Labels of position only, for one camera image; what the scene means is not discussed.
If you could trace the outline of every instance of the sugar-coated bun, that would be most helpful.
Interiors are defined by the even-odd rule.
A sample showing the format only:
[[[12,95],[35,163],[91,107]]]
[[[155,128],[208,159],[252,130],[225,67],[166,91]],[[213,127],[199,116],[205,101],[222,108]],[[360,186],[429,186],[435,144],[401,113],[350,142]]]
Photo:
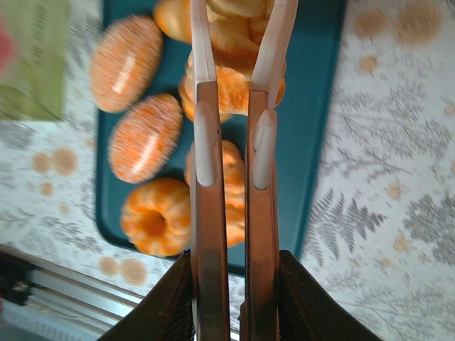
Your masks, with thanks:
[[[163,36],[148,16],[130,16],[110,25],[97,44],[90,84],[97,106],[121,112],[145,92],[161,60]]]
[[[169,94],[147,97],[126,113],[109,139],[112,172],[127,183],[152,178],[175,149],[183,115]]]
[[[122,208],[120,226],[129,241],[153,256],[174,256],[191,236],[190,189],[185,183],[161,178],[133,190]]]
[[[230,141],[222,141],[225,184],[226,240],[233,247],[245,240],[245,164]],[[190,184],[190,154],[186,156],[185,181]]]

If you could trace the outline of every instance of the white tablecloth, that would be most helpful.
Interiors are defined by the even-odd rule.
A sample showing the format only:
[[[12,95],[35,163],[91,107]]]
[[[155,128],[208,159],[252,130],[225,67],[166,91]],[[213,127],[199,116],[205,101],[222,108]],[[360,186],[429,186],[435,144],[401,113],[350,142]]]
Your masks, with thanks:
[[[109,245],[94,222],[99,2],[72,1],[64,122],[0,122],[0,243],[145,295],[171,263]],[[350,0],[301,256],[387,341],[455,340],[455,4],[429,3],[439,32],[403,47],[405,2]],[[361,40],[354,22],[375,8],[390,23]],[[231,277],[234,327],[243,296]]]

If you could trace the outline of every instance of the pastry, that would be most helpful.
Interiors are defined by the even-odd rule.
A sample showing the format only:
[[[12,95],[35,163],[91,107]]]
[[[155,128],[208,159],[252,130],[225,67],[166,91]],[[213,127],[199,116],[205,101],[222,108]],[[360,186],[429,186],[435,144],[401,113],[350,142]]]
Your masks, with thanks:
[[[115,113],[137,101],[158,70],[162,50],[163,36],[152,18],[130,16],[110,25],[90,68],[97,106]]]
[[[226,240],[233,247],[245,240],[245,166],[239,150],[223,140],[223,173],[225,184]],[[186,157],[185,181],[190,183],[190,156]]]
[[[269,23],[268,18],[252,18],[250,21],[250,37],[251,41],[256,45],[261,45],[262,37],[264,37],[265,29]]]
[[[164,34],[191,44],[190,0],[161,0],[153,12],[156,24]]]
[[[191,236],[190,189],[171,178],[139,186],[124,202],[120,226],[144,254],[165,257],[181,253]]]
[[[127,183],[150,179],[164,166],[180,136],[183,115],[169,94],[147,97],[114,127],[108,159],[112,172]]]
[[[178,94],[181,97],[181,104],[182,104],[183,112],[185,113],[186,117],[188,117],[188,119],[193,122],[194,121],[194,103],[192,102],[190,97],[188,97],[188,94],[185,91],[185,85],[184,85],[185,80],[186,80],[186,78],[184,77],[182,79],[182,81],[180,82],[180,84],[178,85]],[[220,113],[220,122],[227,121],[231,116],[232,116],[232,114]]]
[[[263,0],[207,0],[207,5],[222,16],[254,18],[263,16],[266,11],[266,3]]]
[[[210,39],[216,65],[233,69],[249,79],[259,54],[259,45],[250,40],[250,30],[244,31],[242,27],[240,19],[219,19],[210,23]]]
[[[218,106],[220,110],[220,118],[226,120],[226,114],[241,114],[248,115],[248,99],[250,96],[250,81],[245,77],[228,68],[217,67],[218,77]],[[183,108],[185,115],[192,119],[194,115],[194,81],[193,81],[193,67],[191,59],[188,61],[188,68],[186,75],[183,76],[181,81],[182,85],[179,90],[180,96],[183,99]],[[284,95],[286,89],[286,82],[282,77],[279,83],[279,91],[275,106],[277,106]]]

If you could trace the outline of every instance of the teal tray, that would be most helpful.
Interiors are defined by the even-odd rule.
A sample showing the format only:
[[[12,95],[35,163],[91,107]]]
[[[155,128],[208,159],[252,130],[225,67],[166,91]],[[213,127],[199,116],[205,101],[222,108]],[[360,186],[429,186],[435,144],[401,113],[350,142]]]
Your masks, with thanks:
[[[151,13],[155,0],[105,0],[104,28],[130,14]],[[316,183],[333,76],[344,17],[344,0],[300,0],[287,53],[286,92],[278,113],[277,184],[279,247],[300,257]],[[165,38],[161,67],[146,94],[168,92],[177,85],[191,47]],[[135,249],[119,225],[120,207],[136,187],[111,172],[107,142],[122,115],[99,113],[97,141],[96,220],[101,235],[118,247]],[[223,138],[245,150],[245,117],[223,123]],[[156,178],[184,181],[185,157],[193,142],[193,124],[185,118],[176,150]],[[229,271],[245,270],[244,244],[228,249]]]

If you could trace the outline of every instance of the green paper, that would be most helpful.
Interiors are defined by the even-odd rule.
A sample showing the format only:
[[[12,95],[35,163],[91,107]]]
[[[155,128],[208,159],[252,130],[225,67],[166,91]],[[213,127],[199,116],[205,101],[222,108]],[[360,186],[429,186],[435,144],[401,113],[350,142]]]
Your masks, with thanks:
[[[0,50],[14,51],[0,51],[0,119],[62,119],[68,9],[68,0],[0,1]]]

